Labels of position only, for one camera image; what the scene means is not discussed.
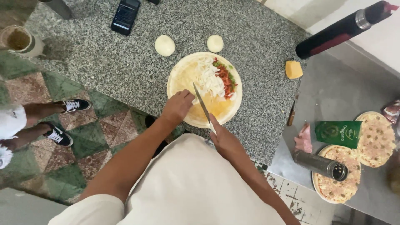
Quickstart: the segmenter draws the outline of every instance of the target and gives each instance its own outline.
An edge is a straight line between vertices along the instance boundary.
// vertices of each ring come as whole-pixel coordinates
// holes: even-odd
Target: white shoelace
[[[60,143],[60,141],[63,139],[63,137],[61,137],[56,130],[53,130],[53,133],[50,134],[49,136],[47,136],[48,139],[51,139],[57,143]]]
[[[67,108],[67,112],[74,108],[79,108],[79,102],[71,102],[71,101],[64,101],[65,107]]]

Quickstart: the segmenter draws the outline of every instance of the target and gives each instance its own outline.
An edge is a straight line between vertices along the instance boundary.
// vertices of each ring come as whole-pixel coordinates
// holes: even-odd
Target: black thermos
[[[360,9],[298,44],[296,54],[306,59],[321,53],[363,33],[372,25],[391,16],[391,11],[398,8],[386,1],[380,1]]]

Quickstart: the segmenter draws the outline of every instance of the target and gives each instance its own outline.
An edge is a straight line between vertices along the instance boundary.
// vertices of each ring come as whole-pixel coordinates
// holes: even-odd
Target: thermos
[[[358,10],[298,44],[296,54],[306,59],[321,53],[363,33],[374,24],[391,16],[391,11],[398,8],[386,1],[380,1]]]
[[[61,18],[69,20],[72,18],[71,9],[65,4],[63,0],[39,0],[47,5],[51,10],[58,14]]]
[[[293,154],[293,160],[295,163],[311,170],[312,172],[319,173],[337,181],[344,181],[347,178],[347,167],[338,161],[303,151],[295,152]]]

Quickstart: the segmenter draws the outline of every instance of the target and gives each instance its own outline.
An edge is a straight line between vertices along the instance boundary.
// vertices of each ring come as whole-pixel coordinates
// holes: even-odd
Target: ham slice
[[[306,123],[301,131],[299,132],[299,137],[294,137],[294,141],[296,142],[296,146],[294,147],[294,151],[305,151],[307,153],[312,153],[312,144],[311,144],[311,133],[310,133],[310,124]]]

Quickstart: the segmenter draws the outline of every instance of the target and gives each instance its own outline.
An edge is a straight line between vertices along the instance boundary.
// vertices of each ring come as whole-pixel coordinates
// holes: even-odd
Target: hand
[[[237,157],[248,157],[244,147],[235,135],[229,132],[225,127],[221,126],[211,113],[210,120],[217,132],[217,135],[214,132],[210,133],[211,140],[214,142],[215,148],[222,157],[230,162]]]
[[[160,118],[164,119],[173,128],[178,126],[186,117],[189,109],[193,106],[194,95],[188,90],[177,92],[172,96],[164,107]]]

